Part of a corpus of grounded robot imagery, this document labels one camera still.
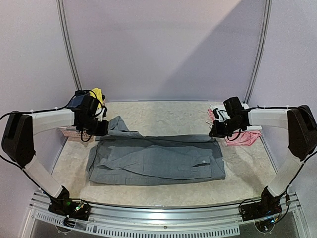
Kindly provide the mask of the grey blue button shirt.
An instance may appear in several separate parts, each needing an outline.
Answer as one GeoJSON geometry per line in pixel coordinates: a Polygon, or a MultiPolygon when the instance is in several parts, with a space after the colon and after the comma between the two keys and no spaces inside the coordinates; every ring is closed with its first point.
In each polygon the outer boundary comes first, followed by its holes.
{"type": "Polygon", "coordinates": [[[96,141],[86,165],[93,183],[157,186],[226,177],[221,147],[207,135],[143,136],[117,116],[109,122],[108,135],[96,141]]]}

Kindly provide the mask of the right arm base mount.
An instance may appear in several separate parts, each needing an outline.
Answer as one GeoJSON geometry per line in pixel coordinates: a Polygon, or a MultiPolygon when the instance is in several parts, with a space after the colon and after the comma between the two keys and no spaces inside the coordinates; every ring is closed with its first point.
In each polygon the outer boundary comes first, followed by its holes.
{"type": "Polygon", "coordinates": [[[282,192],[281,195],[274,197],[265,187],[261,193],[261,199],[259,202],[255,202],[252,199],[243,200],[238,207],[238,211],[242,216],[243,221],[254,220],[267,216],[273,216],[282,214],[281,198],[286,195],[287,206],[290,205],[290,197],[287,191],[282,192]]]}

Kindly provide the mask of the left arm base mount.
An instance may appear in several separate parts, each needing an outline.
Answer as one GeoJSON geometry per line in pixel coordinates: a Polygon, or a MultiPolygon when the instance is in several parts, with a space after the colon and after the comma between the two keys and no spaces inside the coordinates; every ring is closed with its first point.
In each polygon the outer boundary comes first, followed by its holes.
{"type": "Polygon", "coordinates": [[[48,211],[61,216],[87,221],[92,206],[83,199],[70,198],[70,193],[67,189],[63,189],[57,197],[48,195],[50,204],[48,211]]]}

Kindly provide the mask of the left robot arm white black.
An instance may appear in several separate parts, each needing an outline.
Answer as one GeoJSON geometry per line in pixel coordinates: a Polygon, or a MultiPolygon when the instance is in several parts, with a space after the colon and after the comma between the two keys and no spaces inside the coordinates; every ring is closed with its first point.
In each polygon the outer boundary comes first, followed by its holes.
{"type": "Polygon", "coordinates": [[[34,137],[59,127],[73,126],[90,136],[108,133],[107,107],[90,93],[73,96],[66,106],[37,111],[6,113],[7,123],[1,147],[7,162],[17,166],[38,188],[54,201],[63,215],[70,215],[73,203],[61,196],[66,190],[57,182],[37,157],[34,137]]]}

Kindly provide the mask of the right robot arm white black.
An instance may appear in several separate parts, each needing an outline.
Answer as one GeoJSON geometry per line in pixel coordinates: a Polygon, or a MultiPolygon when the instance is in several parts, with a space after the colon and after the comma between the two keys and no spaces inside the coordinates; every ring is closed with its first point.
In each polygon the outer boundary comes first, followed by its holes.
{"type": "Polygon", "coordinates": [[[276,176],[263,189],[261,201],[256,206],[260,216],[267,216],[275,209],[275,204],[279,203],[307,159],[316,153],[317,121],[308,105],[246,108],[238,97],[225,100],[223,105],[228,117],[213,123],[210,137],[231,137],[234,132],[244,132],[251,126],[284,131],[285,159],[276,176]]]}

